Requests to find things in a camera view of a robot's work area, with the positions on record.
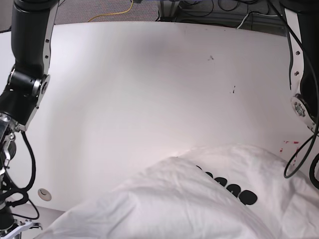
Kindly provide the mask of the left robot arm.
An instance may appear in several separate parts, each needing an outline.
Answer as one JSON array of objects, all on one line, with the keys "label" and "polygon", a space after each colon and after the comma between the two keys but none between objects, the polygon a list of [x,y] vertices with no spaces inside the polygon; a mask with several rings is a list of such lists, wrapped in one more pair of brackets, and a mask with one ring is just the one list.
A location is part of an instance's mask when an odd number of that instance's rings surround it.
[{"label": "left robot arm", "polygon": [[319,136],[319,2],[317,0],[281,0],[279,8],[268,5],[286,29],[290,50],[289,81],[293,93],[291,105],[298,118],[312,132],[303,143],[308,149],[292,172],[286,165],[284,178],[294,176],[308,158]]}]

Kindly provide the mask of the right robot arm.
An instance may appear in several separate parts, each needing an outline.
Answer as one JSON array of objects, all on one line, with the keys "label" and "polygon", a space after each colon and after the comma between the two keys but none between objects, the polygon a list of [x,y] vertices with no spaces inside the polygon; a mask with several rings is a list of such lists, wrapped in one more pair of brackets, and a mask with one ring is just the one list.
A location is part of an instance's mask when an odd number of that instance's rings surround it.
[{"label": "right robot arm", "polygon": [[[15,64],[0,95],[0,237],[19,239],[23,231],[41,228],[39,216],[23,217],[11,208],[30,201],[28,192],[36,177],[33,150],[26,131],[50,81],[51,37],[59,7],[57,0],[15,0],[12,7],[11,49]],[[16,153],[15,133],[20,132],[31,158],[31,177],[24,187],[8,174]]]}]

